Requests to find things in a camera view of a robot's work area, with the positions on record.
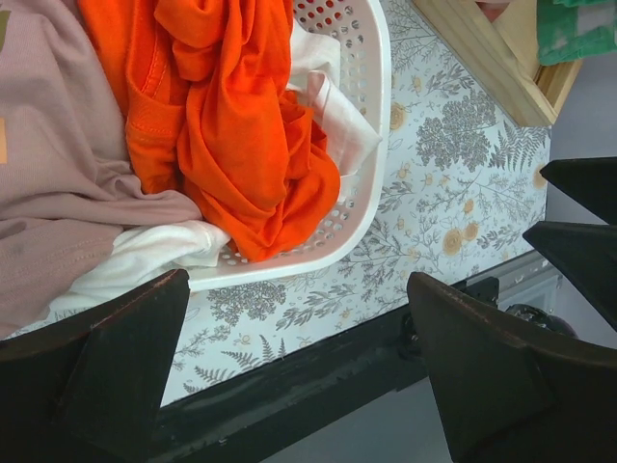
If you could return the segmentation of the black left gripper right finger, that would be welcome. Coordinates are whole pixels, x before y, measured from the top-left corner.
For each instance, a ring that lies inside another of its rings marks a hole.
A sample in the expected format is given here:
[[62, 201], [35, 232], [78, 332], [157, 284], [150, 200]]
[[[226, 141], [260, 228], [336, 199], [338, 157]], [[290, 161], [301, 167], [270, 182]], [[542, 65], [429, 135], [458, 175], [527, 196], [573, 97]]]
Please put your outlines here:
[[409, 305], [455, 462], [613, 462], [616, 352], [414, 272]]

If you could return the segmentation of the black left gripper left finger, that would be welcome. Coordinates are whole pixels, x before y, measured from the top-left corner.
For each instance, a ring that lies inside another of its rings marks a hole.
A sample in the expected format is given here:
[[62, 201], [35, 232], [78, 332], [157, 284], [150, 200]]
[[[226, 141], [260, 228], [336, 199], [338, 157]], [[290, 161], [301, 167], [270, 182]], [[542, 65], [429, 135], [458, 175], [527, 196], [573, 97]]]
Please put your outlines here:
[[2, 341], [2, 461], [147, 461], [189, 294], [172, 270]]

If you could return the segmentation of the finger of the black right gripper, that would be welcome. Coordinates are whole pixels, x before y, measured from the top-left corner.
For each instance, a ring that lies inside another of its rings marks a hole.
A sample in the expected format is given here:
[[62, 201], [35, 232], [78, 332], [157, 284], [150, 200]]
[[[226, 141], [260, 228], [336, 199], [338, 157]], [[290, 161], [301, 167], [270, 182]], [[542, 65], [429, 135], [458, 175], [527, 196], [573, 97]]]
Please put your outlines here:
[[616, 228], [540, 221], [523, 238], [616, 326]]
[[616, 158], [552, 160], [541, 176], [608, 225], [616, 224]]

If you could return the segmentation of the orange t shirt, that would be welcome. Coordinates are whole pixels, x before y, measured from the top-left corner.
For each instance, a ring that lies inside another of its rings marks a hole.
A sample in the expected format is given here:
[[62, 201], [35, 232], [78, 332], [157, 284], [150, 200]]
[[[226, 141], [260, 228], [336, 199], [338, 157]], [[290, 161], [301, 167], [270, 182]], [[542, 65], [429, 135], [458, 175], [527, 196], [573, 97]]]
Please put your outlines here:
[[176, 190], [260, 261], [305, 243], [338, 197], [327, 136], [287, 83], [289, 1], [82, 1], [148, 194]]

